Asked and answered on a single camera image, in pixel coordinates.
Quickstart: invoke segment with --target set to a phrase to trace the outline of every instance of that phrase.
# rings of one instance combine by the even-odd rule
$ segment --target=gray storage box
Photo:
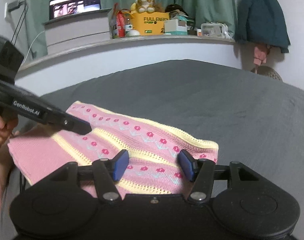
[[[66,15],[44,23],[48,54],[111,39],[110,10]]]

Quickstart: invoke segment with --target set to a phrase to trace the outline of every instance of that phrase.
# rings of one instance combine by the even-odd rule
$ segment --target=pink knit sweater
[[[120,150],[127,149],[129,165],[116,184],[122,197],[126,193],[185,193],[191,185],[176,162],[181,149],[188,150],[196,159],[217,162],[215,142],[195,139],[177,128],[81,102],[75,102],[67,112],[90,122],[92,132],[80,136],[38,125],[10,140],[8,146],[14,163],[30,184],[67,162],[91,165],[97,159],[112,159]],[[84,183],[83,189],[96,195],[92,183]]]

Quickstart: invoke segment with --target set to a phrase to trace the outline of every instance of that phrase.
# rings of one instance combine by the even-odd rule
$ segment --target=white wall
[[[290,53],[281,55],[280,50],[273,49],[267,65],[273,67],[284,82],[304,90],[304,0],[278,1],[291,41]]]
[[[171,41],[122,42],[98,46],[39,64],[19,72],[16,85],[37,95],[68,87],[91,78],[170,59],[194,59],[241,68],[235,56],[238,45]]]
[[[10,13],[9,20],[4,19],[4,6],[5,3],[11,3],[15,0],[0,0],[0,35],[6,37],[7,39],[11,40],[14,30],[18,24],[20,15],[24,9],[22,5],[19,9]],[[28,52],[28,42],[27,42],[27,35],[26,35],[26,28],[25,28],[25,21],[23,22],[22,28],[19,32],[18,39],[16,41],[15,46],[18,50],[25,56]]]

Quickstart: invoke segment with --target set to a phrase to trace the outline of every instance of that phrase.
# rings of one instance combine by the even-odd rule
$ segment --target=bed
[[[304,91],[248,71],[172,60],[94,78],[43,96],[66,110],[79,100],[180,128],[219,144],[218,164],[238,160],[292,194],[301,207],[294,235],[304,240]],[[19,128],[26,120],[20,119]],[[10,176],[0,239],[11,239],[8,205],[19,192]],[[215,182],[213,195],[225,189]]]

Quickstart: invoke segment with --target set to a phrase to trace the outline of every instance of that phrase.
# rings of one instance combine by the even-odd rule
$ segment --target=wicker basket
[[[277,80],[283,82],[280,75],[273,68],[270,68],[268,66],[259,66],[258,67],[258,74],[262,75],[262,76],[267,76],[267,77],[270,77],[270,78],[273,78],[273,79],[277,79]]]

